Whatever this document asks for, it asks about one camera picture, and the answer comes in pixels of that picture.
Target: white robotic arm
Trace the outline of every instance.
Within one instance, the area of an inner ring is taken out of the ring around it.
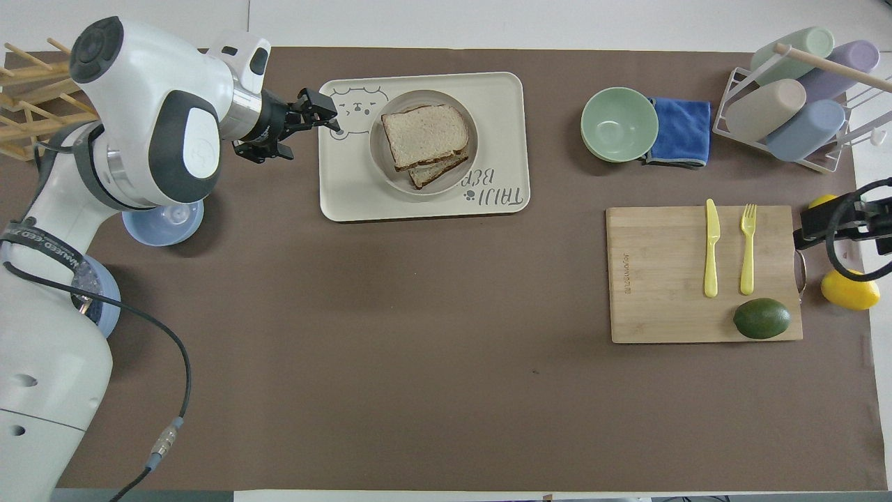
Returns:
[[[0,235],[0,500],[49,500],[112,369],[103,335],[69,293],[5,267],[70,284],[113,214],[206,197],[219,175],[221,139],[261,163],[293,158],[279,141],[296,130],[338,130],[327,96],[304,89],[288,104],[261,90],[268,55],[269,43],[247,33],[228,33],[202,54],[118,17],[78,38],[70,74],[102,122],[50,141],[33,203]],[[177,427],[157,450],[166,452]]]

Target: white rectangular tray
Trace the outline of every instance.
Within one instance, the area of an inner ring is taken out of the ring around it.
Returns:
[[[385,181],[372,159],[369,132],[381,108],[413,90],[458,100],[474,119],[478,148],[453,188],[419,196]],[[319,132],[319,207],[335,222],[516,213],[530,201],[524,90],[513,73],[463,73],[346,79],[319,90],[331,96],[343,133]]]

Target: bread slice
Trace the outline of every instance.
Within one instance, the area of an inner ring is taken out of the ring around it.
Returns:
[[[448,170],[458,167],[467,160],[467,151],[462,151],[457,155],[435,162],[429,165],[422,165],[409,169],[409,176],[412,178],[412,184],[416,189],[424,188],[431,181],[440,178]]]
[[[381,122],[397,172],[448,160],[467,148],[465,120],[449,105],[388,113]]]

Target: knife handle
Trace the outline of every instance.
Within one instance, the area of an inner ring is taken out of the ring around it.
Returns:
[[[706,274],[703,277],[703,292],[715,298],[719,294],[719,281],[715,274],[715,243],[706,244]]]
[[[752,295],[755,286],[753,278],[753,236],[745,235],[747,244],[743,248],[743,270],[740,272],[740,292]]]

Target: cutting board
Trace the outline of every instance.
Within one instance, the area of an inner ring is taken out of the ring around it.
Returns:
[[[722,236],[715,245],[718,296],[703,293],[706,208],[607,209],[610,327],[616,343],[697,343],[802,339],[794,273],[792,212],[788,205],[760,205],[754,239],[756,289],[740,293],[744,235],[742,205],[718,207]],[[752,340],[738,333],[733,316],[748,300],[784,304],[792,321],[782,334]]]

